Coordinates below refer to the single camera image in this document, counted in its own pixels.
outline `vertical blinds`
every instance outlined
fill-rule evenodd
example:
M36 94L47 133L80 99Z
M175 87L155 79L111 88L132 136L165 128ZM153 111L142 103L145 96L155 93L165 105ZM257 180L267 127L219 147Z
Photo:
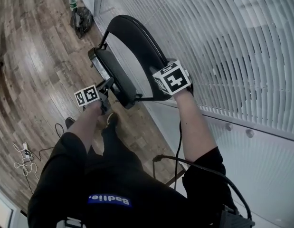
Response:
M203 110L294 134L294 0L101 0L104 29L118 14L181 61Z

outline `shoe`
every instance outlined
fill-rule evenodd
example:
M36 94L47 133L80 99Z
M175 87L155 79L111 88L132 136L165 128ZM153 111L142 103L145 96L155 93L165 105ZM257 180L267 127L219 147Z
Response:
M73 123L75 122L75 120L71 117L68 117L66 120L65 120L65 123L66 123L66 128L69 129Z
M113 112L107 118L107 127L113 126L114 128L117 127L118 124L118 115Z

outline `forearm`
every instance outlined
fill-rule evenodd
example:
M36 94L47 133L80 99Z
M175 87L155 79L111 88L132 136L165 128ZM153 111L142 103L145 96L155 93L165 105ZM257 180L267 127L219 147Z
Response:
M184 156L194 162L217 145L191 93L183 90L174 98L180 111Z
M100 101L91 103L68 130L68 132L75 134L82 141L86 152L89 152L97 118L101 115L100 106Z

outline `blue label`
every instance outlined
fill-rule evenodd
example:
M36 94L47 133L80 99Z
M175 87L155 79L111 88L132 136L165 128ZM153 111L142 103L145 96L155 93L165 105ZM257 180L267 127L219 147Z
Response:
M90 203L113 203L132 207L131 202L128 198L124 198L114 194L92 194L88 198L88 204Z

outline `trash bag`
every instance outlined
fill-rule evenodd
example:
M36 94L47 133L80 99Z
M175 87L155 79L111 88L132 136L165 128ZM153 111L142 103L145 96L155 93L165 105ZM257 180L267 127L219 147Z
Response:
M92 13L86 7L79 7L72 11L71 26L79 39L90 30L92 26Z

